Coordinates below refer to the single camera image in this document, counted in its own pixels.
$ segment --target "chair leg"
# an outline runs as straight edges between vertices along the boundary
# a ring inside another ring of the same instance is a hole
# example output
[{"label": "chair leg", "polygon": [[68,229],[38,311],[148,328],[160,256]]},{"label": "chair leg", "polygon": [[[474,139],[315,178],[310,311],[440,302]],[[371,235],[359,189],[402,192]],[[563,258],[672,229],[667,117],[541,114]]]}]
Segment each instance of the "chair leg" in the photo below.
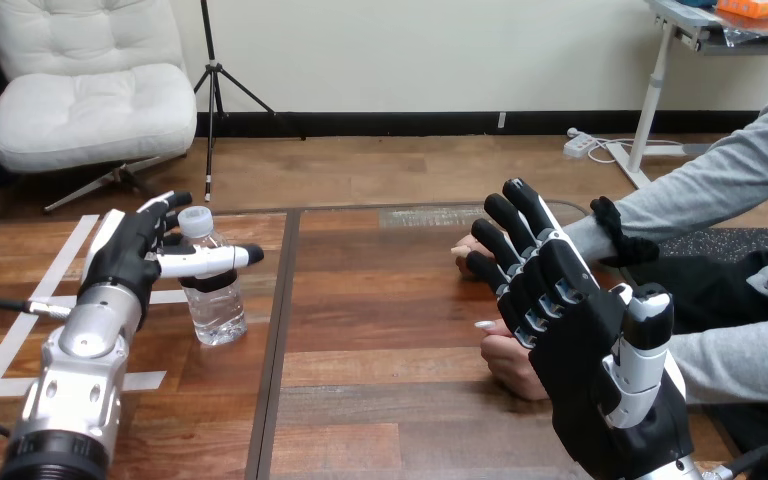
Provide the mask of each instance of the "chair leg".
[{"label": "chair leg", "polygon": [[90,192],[93,192],[95,190],[98,190],[99,188],[105,185],[109,185],[111,183],[124,183],[126,185],[136,188],[137,190],[140,190],[142,193],[150,197],[153,197],[155,195],[154,193],[152,193],[152,189],[148,188],[148,185],[146,185],[141,180],[135,178],[132,174],[139,172],[140,170],[145,170],[146,168],[153,167],[167,160],[171,160],[173,158],[179,157],[181,155],[184,155],[185,153],[186,152],[163,155],[160,157],[152,157],[146,160],[140,160],[138,162],[128,163],[128,164],[124,164],[119,167],[116,167],[110,173],[106,175],[102,175],[101,177],[93,180],[90,184],[79,188],[78,190],[67,195],[66,197],[45,207],[43,211],[45,213],[51,213],[55,208],[61,207],[66,203],[71,202],[72,200],[83,197],[84,195]]},{"label": "chair leg", "polygon": [[63,205],[71,202],[72,200],[75,200],[77,198],[81,198],[84,195],[94,192],[98,190],[99,188],[109,185],[115,181],[115,175],[114,172],[110,172],[108,174],[102,175],[98,177],[97,179],[93,180],[89,184],[75,190],[74,192],[70,193],[69,195],[66,195],[65,197],[61,198],[60,200],[52,203],[51,205],[43,208],[43,212],[45,213],[51,213],[54,211],[55,208],[62,207]]}]

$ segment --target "bottle label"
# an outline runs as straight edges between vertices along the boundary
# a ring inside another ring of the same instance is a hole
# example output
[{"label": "bottle label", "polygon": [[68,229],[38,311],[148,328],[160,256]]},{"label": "bottle label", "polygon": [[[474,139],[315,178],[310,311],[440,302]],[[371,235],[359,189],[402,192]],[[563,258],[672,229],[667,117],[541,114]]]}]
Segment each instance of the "bottle label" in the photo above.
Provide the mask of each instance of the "bottle label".
[{"label": "bottle label", "polygon": [[182,277],[178,279],[182,287],[193,288],[201,293],[215,292],[220,288],[230,286],[235,281],[237,281],[237,271],[234,269],[210,278]]}]

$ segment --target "white cushioned chair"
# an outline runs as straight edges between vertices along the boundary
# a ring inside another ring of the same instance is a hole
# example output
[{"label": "white cushioned chair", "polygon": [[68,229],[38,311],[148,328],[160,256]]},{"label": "white cushioned chair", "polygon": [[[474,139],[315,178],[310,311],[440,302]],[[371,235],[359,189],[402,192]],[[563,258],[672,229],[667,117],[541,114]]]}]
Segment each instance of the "white cushioned chair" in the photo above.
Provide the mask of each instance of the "white cushioned chair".
[{"label": "white cushioned chair", "polygon": [[5,168],[120,162],[46,211],[193,142],[195,95],[167,0],[0,0],[0,63],[10,80],[0,98]]}]

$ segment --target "black tripod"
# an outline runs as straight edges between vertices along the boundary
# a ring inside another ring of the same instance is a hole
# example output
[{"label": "black tripod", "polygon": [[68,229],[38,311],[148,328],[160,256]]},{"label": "black tripod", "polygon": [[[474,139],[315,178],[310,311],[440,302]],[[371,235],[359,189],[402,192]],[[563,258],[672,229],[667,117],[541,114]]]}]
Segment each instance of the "black tripod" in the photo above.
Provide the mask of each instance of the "black tripod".
[{"label": "black tripod", "polygon": [[228,116],[222,108],[222,94],[219,93],[219,74],[222,74],[225,78],[230,80],[231,83],[236,85],[237,88],[257,102],[258,105],[263,107],[263,109],[272,115],[273,118],[278,120],[284,128],[292,132],[293,136],[297,136],[302,140],[306,140],[307,137],[305,137],[299,129],[290,124],[284,117],[276,113],[275,110],[269,108],[269,105],[263,103],[263,101],[251,93],[248,88],[243,86],[242,83],[238,82],[236,78],[225,71],[221,63],[216,61],[216,55],[213,52],[213,34],[210,30],[210,15],[207,13],[207,0],[201,0],[201,17],[204,21],[204,36],[207,39],[207,58],[210,59],[210,63],[204,66],[204,75],[201,76],[201,79],[199,79],[196,84],[195,91],[198,92],[198,89],[201,88],[204,81],[207,80],[207,77],[210,77],[210,119],[207,124],[207,179],[204,184],[204,201],[209,202],[211,183],[210,173],[213,169],[213,145],[216,143],[216,138],[213,136],[213,117],[216,116],[219,120],[222,120]]}]

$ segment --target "robotic hand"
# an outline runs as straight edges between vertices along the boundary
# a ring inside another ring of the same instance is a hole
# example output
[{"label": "robotic hand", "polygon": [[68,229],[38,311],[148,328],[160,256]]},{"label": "robotic hand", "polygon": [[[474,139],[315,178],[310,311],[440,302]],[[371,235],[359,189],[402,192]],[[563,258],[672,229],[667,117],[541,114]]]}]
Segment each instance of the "robotic hand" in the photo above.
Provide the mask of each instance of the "robotic hand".
[{"label": "robotic hand", "polygon": [[552,401],[552,424],[591,476],[694,479],[684,382],[667,350],[672,299],[661,287],[603,290],[543,199],[520,179],[484,208],[467,267],[496,294],[499,312]]},{"label": "robotic hand", "polygon": [[164,234],[177,226],[174,208],[191,201],[189,193],[168,192],[134,214],[105,215],[87,254],[77,304],[43,344],[40,376],[26,395],[0,480],[104,480],[128,351],[154,282],[221,273],[263,258],[256,245],[161,248]]}]

